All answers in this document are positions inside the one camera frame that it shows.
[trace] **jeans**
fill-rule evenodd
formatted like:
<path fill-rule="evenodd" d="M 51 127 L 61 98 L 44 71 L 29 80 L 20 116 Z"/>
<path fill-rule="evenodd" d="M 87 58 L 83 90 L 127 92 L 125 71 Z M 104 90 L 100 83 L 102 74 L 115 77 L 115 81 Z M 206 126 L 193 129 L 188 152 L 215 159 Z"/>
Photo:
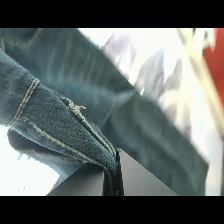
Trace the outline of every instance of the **jeans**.
<path fill-rule="evenodd" d="M 92 162 L 112 183 L 122 148 L 177 194 L 204 195 L 204 160 L 77 29 L 3 28 L 0 37 L 15 60 L 1 52 L 0 121 L 15 149 L 65 174 Z"/>

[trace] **blue jeans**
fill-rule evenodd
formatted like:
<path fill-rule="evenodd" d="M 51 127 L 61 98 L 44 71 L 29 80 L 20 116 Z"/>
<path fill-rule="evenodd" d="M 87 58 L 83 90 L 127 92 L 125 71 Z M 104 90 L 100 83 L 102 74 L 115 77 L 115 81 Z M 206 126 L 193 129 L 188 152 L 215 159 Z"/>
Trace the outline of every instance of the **blue jeans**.
<path fill-rule="evenodd" d="M 16 61 L 1 52 L 0 121 L 15 149 L 63 175 L 98 164 L 113 182 L 122 148 L 177 194 L 204 195 L 207 164 L 194 147 L 77 29 L 0 36 Z"/>

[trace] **red object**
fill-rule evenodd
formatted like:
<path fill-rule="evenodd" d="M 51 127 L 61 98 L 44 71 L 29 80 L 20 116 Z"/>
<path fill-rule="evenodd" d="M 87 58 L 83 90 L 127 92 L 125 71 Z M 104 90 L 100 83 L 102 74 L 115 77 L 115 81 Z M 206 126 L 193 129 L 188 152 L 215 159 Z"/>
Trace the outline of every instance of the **red object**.
<path fill-rule="evenodd" d="M 224 107 L 224 28 L 214 29 L 215 49 L 204 50 L 204 58 Z"/>

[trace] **blue denim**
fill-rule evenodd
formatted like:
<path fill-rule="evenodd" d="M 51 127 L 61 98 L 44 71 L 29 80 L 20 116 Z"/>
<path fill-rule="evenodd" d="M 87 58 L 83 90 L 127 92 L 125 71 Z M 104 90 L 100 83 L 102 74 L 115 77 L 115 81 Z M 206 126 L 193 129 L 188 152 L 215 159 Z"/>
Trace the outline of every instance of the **blue denim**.
<path fill-rule="evenodd" d="M 122 148 L 177 194 L 205 194 L 208 167 L 194 147 L 77 29 L 0 29 L 0 37 L 16 61 L 1 52 L 0 94 L 9 97 L 0 121 L 15 149 L 52 167 L 48 157 L 57 157 L 61 173 L 70 161 L 68 172 L 99 164 L 113 179 L 114 147 Z"/>

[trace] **denim fabric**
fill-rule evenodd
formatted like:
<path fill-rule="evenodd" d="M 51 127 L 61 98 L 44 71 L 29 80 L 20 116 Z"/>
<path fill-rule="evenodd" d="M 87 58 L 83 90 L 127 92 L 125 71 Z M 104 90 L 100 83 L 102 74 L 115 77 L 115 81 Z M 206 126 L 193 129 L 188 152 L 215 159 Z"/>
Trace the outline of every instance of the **denim fabric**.
<path fill-rule="evenodd" d="M 98 126 L 99 130 L 94 128 L 95 133 L 102 132 L 114 147 L 122 148 L 177 194 L 204 195 L 207 164 L 159 106 L 141 96 L 78 30 L 2 29 L 0 36 L 5 52 L 42 83 L 12 126 L 17 137 L 22 135 L 46 149 L 80 159 L 78 153 L 71 153 L 64 145 L 51 141 L 51 137 L 60 139 L 114 173 L 113 153 L 106 150 L 112 148 L 111 144 L 104 137 L 102 141 L 106 146 L 99 139 L 93 139 L 86 131 L 88 125 L 82 123 L 84 118 L 79 117 L 79 108 L 73 108 L 68 100 L 60 100 L 65 96 L 75 105 L 87 108 L 82 113 Z M 30 84 L 32 78 L 24 80 L 25 87 L 27 80 Z M 1 91 L 7 92 L 4 85 Z M 12 107 L 18 108 L 20 101 L 16 102 Z M 4 116 L 9 122 L 10 115 Z M 10 142 L 16 142 L 13 135 L 9 136 Z M 37 148 L 34 151 L 42 154 Z"/>

